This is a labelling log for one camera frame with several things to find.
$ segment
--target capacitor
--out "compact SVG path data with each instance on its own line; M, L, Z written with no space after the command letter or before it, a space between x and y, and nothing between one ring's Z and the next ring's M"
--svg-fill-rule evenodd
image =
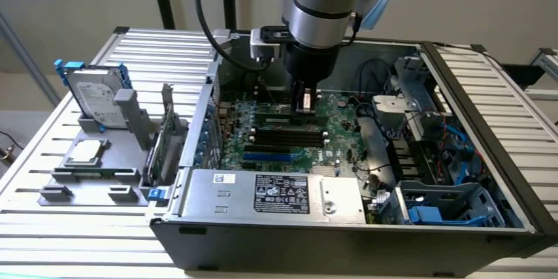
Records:
M339 108L339 109L345 109L345 108L347 108L347 102L346 102L346 101L343 101L343 100L338 100L338 108Z

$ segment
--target robotic arm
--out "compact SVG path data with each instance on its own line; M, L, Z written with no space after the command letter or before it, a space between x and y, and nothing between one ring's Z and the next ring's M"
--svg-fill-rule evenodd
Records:
M387 0L285 0L287 27L262 27L251 33L251 54L258 61L279 57L286 46L285 66L291 75L291 108L315 114L315 90L330 77L350 21L374 28Z

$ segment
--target circuit board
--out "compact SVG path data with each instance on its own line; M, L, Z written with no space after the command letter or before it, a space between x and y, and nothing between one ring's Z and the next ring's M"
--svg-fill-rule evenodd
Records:
M250 144L250 132L254 127L263 130L291 130L327 132L329 143L323 147L291 146L293 162L251 161L257 171L301 172L355 176L350 158L363 149L361 133L355 131L355 107L349 104L347 96L339 93L322 93L317 101L315 116L327 117L326 125L293 125L289 123L261 123L257 113L287 114L290 105L263 103L257 100L237 100L222 123L225 133L225 152L220 169L243 169L245 146Z

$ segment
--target white wall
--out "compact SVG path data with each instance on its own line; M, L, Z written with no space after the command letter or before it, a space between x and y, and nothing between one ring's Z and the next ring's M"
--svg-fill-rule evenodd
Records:
M198 29L192 0L171 0L176 25ZM211 28L223 27L223 1L203 0ZM282 0L238 0L242 28L281 23ZM118 25L162 27L156 0L0 0L0 10L39 66L90 60ZM541 46L558 47L556 0L391 0L377 30L362 35L481 43L505 62L526 63ZM0 40L0 71L20 63Z

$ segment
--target power supply label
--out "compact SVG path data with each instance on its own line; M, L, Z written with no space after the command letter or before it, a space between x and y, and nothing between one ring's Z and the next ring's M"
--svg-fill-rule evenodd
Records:
M257 174L254 209L257 212L310 214L309 178Z

